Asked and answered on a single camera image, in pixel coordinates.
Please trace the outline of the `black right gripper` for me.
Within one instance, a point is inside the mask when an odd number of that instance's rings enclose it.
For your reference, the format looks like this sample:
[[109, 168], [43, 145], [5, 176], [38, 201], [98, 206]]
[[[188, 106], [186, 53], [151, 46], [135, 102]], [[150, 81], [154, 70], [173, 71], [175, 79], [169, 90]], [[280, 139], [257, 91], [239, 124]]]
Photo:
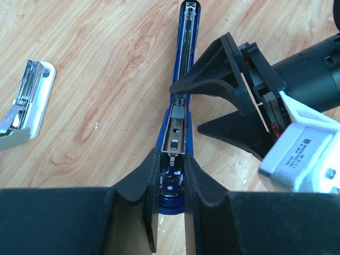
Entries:
[[279, 138], [291, 123], [278, 92], [282, 84], [255, 42], [237, 46], [228, 32], [209, 45], [169, 92], [229, 101], [239, 112], [203, 123], [198, 132], [263, 160], [273, 138]]

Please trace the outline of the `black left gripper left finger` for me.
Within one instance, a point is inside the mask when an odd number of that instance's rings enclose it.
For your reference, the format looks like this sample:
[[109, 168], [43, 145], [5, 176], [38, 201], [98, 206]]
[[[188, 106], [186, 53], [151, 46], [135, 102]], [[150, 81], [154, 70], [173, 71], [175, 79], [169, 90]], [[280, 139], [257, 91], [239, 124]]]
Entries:
[[111, 187], [1, 189], [1, 254], [152, 254], [160, 151]]

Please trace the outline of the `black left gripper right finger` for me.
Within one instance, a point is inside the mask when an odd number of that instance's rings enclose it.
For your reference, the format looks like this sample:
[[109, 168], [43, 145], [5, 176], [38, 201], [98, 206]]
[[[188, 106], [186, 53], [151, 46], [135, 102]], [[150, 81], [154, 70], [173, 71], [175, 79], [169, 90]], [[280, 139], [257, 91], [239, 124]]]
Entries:
[[187, 254], [339, 254], [339, 196], [235, 192], [184, 160]]

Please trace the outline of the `grey white stapler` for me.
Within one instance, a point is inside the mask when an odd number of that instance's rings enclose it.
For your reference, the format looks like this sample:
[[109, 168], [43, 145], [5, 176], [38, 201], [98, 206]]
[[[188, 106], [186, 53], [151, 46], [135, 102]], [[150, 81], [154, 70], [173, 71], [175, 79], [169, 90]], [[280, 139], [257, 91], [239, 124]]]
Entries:
[[38, 136], [55, 76], [52, 64], [27, 61], [17, 97], [1, 120], [1, 151]]

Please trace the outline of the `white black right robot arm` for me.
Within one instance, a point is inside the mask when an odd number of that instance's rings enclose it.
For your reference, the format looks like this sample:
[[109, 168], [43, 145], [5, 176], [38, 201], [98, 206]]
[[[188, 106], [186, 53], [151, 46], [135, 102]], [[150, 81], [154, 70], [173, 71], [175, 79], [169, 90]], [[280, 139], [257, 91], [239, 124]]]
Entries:
[[169, 90], [229, 101], [236, 111], [198, 132], [263, 159], [291, 123], [284, 95], [319, 112], [339, 106], [339, 35], [270, 65], [256, 43], [238, 46], [226, 33]]

